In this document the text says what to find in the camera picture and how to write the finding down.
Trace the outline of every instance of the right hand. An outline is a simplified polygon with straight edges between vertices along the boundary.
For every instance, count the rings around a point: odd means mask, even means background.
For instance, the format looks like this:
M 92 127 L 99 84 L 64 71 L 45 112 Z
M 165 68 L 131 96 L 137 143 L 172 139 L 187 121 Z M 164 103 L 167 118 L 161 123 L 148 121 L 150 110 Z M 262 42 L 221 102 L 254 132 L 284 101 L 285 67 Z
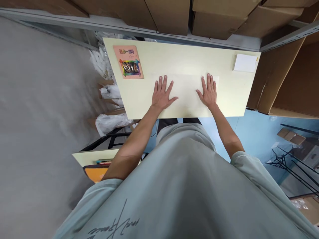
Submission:
M 216 81 L 213 80 L 213 76 L 211 76 L 209 73 L 207 74 L 207 87 L 205 84 L 205 79 L 202 76 L 202 86 L 204 94 L 202 94 L 200 90 L 196 90 L 196 92 L 203 104 L 211 109 L 217 105 Z

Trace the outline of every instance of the cardboard box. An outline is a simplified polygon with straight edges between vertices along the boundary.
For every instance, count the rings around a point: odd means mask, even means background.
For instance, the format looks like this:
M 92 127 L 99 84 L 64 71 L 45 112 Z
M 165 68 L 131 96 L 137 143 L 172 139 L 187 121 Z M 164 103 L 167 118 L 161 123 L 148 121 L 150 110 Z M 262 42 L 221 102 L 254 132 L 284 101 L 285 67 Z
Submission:
M 319 20 L 317 10 L 312 21 Z M 268 115 L 319 119 L 318 44 L 319 38 L 309 35 L 262 53 L 247 107 Z
M 110 8 L 129 26 L 157 31 L 144 0 L 108 0 Z
M 193 11 L 245 18 L 261 0 L 193 0 Z
M 34 4 L 32 1 L 29 1 L 29 0 L 11 0 L 11 1 L 1 0 L 0 7 L 41 10 L 41 8 L 38 5 Z
M 227 40 L 247 18 L 195 12 L 193 19 L 193 35 Z
M 293 131 L 287 130 L 286 128 L 282 128 L 277 135 L 280 136 L 281 138 L 284 138 L 285 140 L 287 140 L 291 143 L 297 144 L 297 145 L 301 145 L 303 143 L 303 141 L 306 140 L 305 137 L 303 137 L 303 136 L 301 136 Z
M 89 14 L 69 0 L 33 0 L 42 10 L 56 15 L 89 17 Z
M 104 0 L 72 0 L 76 5 L 85 10 L 88 14 L 120 18 L 111 8 L 110 1 Z
M 114 81 L 113 80 L 100 80 L 98 83 L 97 83 L 97 89 L 98 89 L 98 94 L 99 94 L 99 99 L 102 100 L 103 102 L 106 102 L 106 103 L 110 103 L 110 104 L 113 104 L 113 105 L 116 105 L 116 106 L 120 106 L 118 105 L 117 103 L 115 103 L 113 101 L 113 99 L 103 99 L 102 95 L 101 95 L 101 91 L 100 89 L 103 88 L 104 86 L 106 85 L 113 85 L 114 84 Z
M 1 0 L 0 7 L 41 9 L 57 15 L 89 17 L 86 11 L 70 0 Z
M 258 6 L 236 34 L 263 38 L 302 14 L 303 8 L 268 8 Z
M 263 6 L 305 8 L 312 6 L 316 2 L 318 2 L 318 0 L 266 0 Z
M 145 2 L 160 33 L 187 35 L 190 0 Z

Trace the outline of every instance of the table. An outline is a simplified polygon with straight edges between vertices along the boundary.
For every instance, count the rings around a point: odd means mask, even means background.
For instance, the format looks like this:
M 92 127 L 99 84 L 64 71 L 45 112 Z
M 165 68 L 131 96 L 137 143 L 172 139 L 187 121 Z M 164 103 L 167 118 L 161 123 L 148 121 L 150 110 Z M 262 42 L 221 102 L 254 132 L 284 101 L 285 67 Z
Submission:
M 174 81 L 171 97 L 179 99 L 159 118 L 212 117 L 196 89 L 202 91 L 201 76 L 210 73 L 217 83 L 217 103 L 226 117 L 243 116 L 255 72 L 233 71 L 238 53 L 260 57 L 260 52 L 190 45 L 104 38 L 116 82 L 129 119 L 141 119 L 151 105 L 154 83 L 166 74 Z M 123 79 L 113 46 L 137 47 L 144 79 Z

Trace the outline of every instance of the orange card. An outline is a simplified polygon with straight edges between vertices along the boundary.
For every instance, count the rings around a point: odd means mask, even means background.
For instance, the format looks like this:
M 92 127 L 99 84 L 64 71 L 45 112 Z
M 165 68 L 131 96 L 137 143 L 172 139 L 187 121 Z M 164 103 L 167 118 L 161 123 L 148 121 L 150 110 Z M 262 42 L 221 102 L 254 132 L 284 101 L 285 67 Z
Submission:
M 144 79 L 136 46 L 113 46 L 123 79 Z

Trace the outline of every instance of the left hand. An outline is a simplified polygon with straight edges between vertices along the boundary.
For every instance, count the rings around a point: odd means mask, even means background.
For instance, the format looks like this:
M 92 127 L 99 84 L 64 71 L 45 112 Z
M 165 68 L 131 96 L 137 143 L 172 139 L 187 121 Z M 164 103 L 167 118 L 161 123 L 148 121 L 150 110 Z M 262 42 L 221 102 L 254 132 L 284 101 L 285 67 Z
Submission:
M 162 83 L 162 77 L 160 76 L 159 81 L 155 82 L 154 93 L 152 97 L 152 106 L 158 108 L 160 111 L 166 109 L 170 106 L 178 97 L 173 97 L 169 99 L 169 94 L 173 88 L 174 82 L 171 81 L 167 91 L 166 90 L 167 84 L 167 75 L 164 76 L 164 81 Z

